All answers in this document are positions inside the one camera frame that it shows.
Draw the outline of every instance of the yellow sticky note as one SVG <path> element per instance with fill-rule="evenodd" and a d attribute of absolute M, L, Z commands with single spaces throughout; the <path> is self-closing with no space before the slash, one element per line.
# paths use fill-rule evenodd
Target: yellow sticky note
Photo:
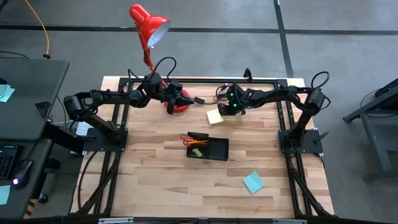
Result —
<path fill-rule="evenodd" d="M 209 124 L 217 124 L 221 123 L 224 121 L 224 118 L 220 115 L 220 112 L 218 112 L 218 109 L 207 111 L 207 120 L 209 121 Z"/>

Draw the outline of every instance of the paper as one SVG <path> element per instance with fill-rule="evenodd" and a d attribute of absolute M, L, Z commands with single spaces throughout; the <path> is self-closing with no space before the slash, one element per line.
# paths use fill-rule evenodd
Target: paper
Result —
<path fill-rule="evenodd" d="M 79 122 L 79 124 L 77 126 L 77 130 L 76 130 L 76 134 L 78 134 L 80 136 L 86 136 L 89 128 L 92 128 L 92 126 L 87 124 L 86 122 Z"/>
<path fill-rule="evenodd" d="M 14 90 L 15 89 L 13 88 L 9 88 L 8 90 L 6 90 L 5 94 L 3 94 L 3 96 L 0 98 L 0 102 L 7 102 Z"/>
<path fill-rule="evenodd" d="M 244 184 L 248 187 L 250 193 L 254 194 L 264 185 L 257 172 L 253 172 L 243 179 Z"/>
<path fill-rule="evenodd" d="M 220 112 L 218 112 L 218 109 L 207 111 L 207 120 L 209 121 L 209 124 L 216 124 L 216 123 L 221 123 L 224 121 L 224 118 L 220 115 Z"/>
<path fill-rule="evenodd" d="M 0 205 L 7 204 L 9 194 L 10 194 L 10 185 L 0 186 Z"/>
<path fill-rule="evenodd" d="M 7 91 L 11 88 L 10 85 L 0 85 L 0 98 L 2 98 L 2 96 L 4 96 Z"/>

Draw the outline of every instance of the red lamp base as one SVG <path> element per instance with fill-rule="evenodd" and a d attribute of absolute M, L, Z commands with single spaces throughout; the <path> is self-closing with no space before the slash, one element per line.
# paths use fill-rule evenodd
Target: red lamp base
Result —
<path fill-rule="evenodd" d="M 184 94 L 184 96 L 189 97 L 189 93 L 185 90 L 182 90 L 182 94 Z M 164 106 L 167 108 L 167 105 L 169 105 L 167 102 L 164 102 Z M 174 113 L 181 113 L 185 110 L 187 110 L 189 107 L 189 105 L 185 105 L 185 106 L 174 106 Z"/>

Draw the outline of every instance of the keyboard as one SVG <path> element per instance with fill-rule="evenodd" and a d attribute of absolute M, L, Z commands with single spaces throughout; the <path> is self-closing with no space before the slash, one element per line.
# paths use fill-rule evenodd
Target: keyboard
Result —
<path fill-rule="evenodd" d="M 0 180 L 9 180 L 23 146 L 0 146 Z"/>

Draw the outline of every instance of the lamp arm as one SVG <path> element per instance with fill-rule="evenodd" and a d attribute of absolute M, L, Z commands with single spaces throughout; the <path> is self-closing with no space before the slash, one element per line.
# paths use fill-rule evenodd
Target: lamp arm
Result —
<path fill-rule="evenodd" d="M 136 24 L 136 29 L 138 32 L 139 41 L 141 43 L 142 50 L 144 51 L 144 63 L 149 67 L 151 71 L 154 71 L 154 65 L 152 64 L 152 60 L 150 59 L 149 48 L 145 43 L 144 36 L 142 35 L 142 30 L 139 25 Z"/>

